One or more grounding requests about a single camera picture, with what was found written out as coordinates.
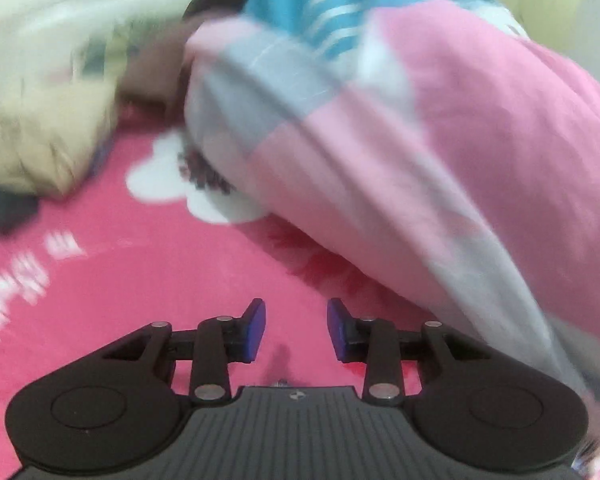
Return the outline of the pink floral bed blanket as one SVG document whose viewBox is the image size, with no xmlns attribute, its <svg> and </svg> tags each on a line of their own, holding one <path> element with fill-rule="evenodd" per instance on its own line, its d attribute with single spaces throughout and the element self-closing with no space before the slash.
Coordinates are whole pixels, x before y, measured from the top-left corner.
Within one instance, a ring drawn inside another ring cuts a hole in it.
<svg viewBox="0 0 600 480">
<path fill-rule="evenodd" d="M 188 330 L 262 298 L 264 338 L 256 362 L 230 369 L 235 386 L 359 386 L 362 367 L 339 363 L 329 342 L 330 298 L 403 327 L 432 312 L 457 322 L 448 285 L 491 299 L 438 222 L 378 184 L 365 198 L 380 214 L 303 210 L 292 190 L 276 196 L 291 207 L 283 220 L 240 193 L 196 188 L 182 153 L 176 130 L 131 128 L 76 196 L 0 238 L 0 479 L 18 466 L 4 425 L 16 392 L 150 322 Z"/>
</svg>

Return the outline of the dark grey garment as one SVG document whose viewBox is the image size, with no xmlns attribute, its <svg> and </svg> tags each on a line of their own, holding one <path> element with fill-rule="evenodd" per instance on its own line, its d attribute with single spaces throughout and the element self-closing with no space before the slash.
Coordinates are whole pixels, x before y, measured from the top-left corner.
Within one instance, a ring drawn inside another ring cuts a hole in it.
<svg viewBox="0 0 600 480">
<path fill-rule="evenodd" d="M 19 229 L 38 214 L 38 198 L 0 190 L 0 235 Z"/>
</svg>

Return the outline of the pink grey patchwork quilt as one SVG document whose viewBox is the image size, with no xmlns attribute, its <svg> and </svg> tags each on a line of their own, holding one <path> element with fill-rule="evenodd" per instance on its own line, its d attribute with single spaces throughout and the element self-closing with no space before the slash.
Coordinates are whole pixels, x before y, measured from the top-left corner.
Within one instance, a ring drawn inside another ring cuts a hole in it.
<svg viewBox="0 0 600 480">
<path fill-rule="evenodd" d="M 374 11 L 353 78 L 244 18 L 186 42 L 187 128 L 239 191 L 600 404 L 600 84 L 445 0 Z"/>
</svg>

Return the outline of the beige crumpled garment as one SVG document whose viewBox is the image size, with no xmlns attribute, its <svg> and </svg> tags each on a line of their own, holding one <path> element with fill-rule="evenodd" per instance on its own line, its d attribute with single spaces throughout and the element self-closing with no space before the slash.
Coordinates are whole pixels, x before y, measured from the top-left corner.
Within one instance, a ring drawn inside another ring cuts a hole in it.
<svg viewBox="0 0 600 480">
<path fill-rule="evenodd" d="M 88 175 L 116 128 L 114 89 L 43 89 L 0 106 L 0 188 L 64 197 Z"/>
</svg>

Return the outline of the brown mauve garment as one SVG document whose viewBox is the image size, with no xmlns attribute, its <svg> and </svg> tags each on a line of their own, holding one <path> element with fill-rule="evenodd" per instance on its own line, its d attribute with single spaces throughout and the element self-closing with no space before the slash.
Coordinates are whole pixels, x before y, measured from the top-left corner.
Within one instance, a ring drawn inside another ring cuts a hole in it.
<svg viewBox="0 0 600 480">
<path fill-rule="evenodd" d="M 169 117 L 182 104 L 190 69 L 185 45 L 208 18 L 238 13 L 247 0 L 192 0 L 182 18 L 140 48 L 117 85 L 117 101 L 149 114 Z"/>
</svg>

